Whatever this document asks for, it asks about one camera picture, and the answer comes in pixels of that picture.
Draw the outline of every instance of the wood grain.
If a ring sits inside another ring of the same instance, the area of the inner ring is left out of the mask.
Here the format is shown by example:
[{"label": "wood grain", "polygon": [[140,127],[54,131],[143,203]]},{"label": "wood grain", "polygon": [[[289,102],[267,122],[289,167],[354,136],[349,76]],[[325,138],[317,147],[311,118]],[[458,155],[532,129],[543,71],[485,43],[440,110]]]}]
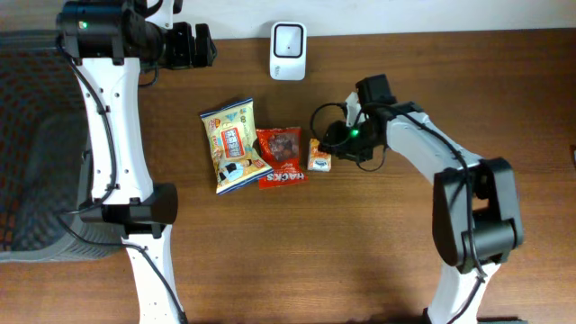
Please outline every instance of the wood grain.
[{"label": "wood grain", "polygon": [[[397,154],[374,174],[335,161],[328,174],[309,173],[307,184],[215,194],[198,112],[252,96],[256,126],[302,126],[306,142],[314,108],[380,73],[454,140],[516,170],[526,243],[490,282],[480,315],[576,321],[574,30],[311,38],[302,82],[268,76],[268,40],[217,46],[214,67],[162,71],[139,93],[152,177],[178,187],[172,249],[190,321],[386,319],[418,315],[431,302],[440,265],[432,188]],[[6,323],[138,321],[124,252],[0,265],[0,277]]]}]

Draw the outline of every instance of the red snack bag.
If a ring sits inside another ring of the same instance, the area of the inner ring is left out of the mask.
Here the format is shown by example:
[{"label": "red snack bag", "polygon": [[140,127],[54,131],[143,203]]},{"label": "red snack bag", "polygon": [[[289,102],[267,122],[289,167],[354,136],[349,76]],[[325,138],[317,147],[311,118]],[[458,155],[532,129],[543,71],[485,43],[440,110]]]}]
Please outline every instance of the red snack bag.
[{"label": "red snack bag", "polygon": [[300,127],[256,130],[262,158],[274,170],[272,174],[258,180],[260,189],[308,181],[299,167],[300,133]]}]

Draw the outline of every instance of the snack bag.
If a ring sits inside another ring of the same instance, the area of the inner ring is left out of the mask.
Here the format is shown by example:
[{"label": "snack bag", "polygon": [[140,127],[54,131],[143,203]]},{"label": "snack bag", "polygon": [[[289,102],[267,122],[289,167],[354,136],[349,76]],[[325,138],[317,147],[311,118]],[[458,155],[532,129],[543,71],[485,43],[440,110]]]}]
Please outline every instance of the snack bag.
[{"label": "snack bag", "polygon": [[260,189],[280,185],[295,185],[308,181],[298,166],[300,162],[300,127],[256,130],[262,158],[274,169],[271,175],[260,178]]},{"label": "snack bag", "polygon": [[252,148],[257,138],[252,98],[200,117],[216,170],[216,194],[231,192],[273,172]]},{"label": "snack bag", "polygon": [[319,150],[320,142],[310,139],[310,152],[308,155],[308,169],[312,171],[328,172],[332,167],[332,156]]}]

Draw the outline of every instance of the white wall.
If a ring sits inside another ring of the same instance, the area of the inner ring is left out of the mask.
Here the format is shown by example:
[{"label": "white wall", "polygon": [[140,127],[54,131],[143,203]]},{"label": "white wall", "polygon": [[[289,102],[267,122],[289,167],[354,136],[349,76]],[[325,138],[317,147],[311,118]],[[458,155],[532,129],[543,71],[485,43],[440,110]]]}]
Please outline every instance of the white wall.
[{"label": "white wall", "polygon": [[269,37],[272,22],[310,36],[576,27],[576,0],[184,0],[177,21],[216,39]]}]

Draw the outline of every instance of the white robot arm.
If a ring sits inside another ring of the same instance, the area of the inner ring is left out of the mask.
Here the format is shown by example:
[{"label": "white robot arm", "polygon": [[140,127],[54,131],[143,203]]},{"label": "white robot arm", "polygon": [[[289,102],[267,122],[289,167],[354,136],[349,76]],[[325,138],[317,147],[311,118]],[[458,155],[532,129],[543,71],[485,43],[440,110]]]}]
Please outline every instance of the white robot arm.
[{"label": "white robot arm", "polygon": [[[524,239],[511,166],[467,151],[417,104],[397,103],[385,75],[368,77],[356,88],[345,103],[330,103],[345,112],[346,122],[329,126],[320,149],[359,165],[384,145],[434,186],[433,236],[443,264],[423,322],[476,323],[488,281]],[[310,121],[314,134],[317,112]],[[488,207],[473,211],[473,195],[488,200]]]},{"label": "white robot arm", "polygon": [[78,78],[92,147],[86,222],[118,224],[139,297],[140,323],[187,323],[176,295],[170,234],[176,219],[172,184],[153,184],[138,113],[142,68],[201,68],[216,57],[210,31],[173,23],[183,1],[67,2],[58,16],[57,47]]}]

